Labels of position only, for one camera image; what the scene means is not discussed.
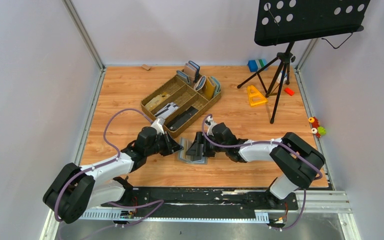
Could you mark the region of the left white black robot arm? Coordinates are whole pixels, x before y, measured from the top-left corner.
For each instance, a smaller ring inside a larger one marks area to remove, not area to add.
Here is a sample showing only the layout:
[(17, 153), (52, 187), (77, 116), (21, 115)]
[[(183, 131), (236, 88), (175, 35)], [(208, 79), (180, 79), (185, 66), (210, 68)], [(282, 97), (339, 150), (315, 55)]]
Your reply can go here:
[(149, 156), (165, 157), (182, 149), (167, 132), (143, 127), (136, 140), (113, 157), (83, 166), (66, 164), (42, 201), (54, 211), (58, 221), (71, 224), (90, 208), (121, 200), (131, 187), (121, 176), (138, 170)]

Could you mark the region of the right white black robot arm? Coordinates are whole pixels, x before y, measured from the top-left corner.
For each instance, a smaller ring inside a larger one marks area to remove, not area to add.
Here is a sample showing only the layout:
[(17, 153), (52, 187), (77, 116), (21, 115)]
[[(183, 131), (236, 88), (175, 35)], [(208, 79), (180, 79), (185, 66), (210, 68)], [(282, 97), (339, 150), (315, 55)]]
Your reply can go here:
[(225, 155), (235, 163), (273, 161), (282, 171), (269, 186), (268, 197), (274, 201), (285, 199), (298, 189), (307, 189), (321, 178), (325, 157), (293, 132), (268, 141), (254, 141), (236, 137), (222, 122), (211, 124), (206, 133), (199, 131), (185, 152), (192, 161)]

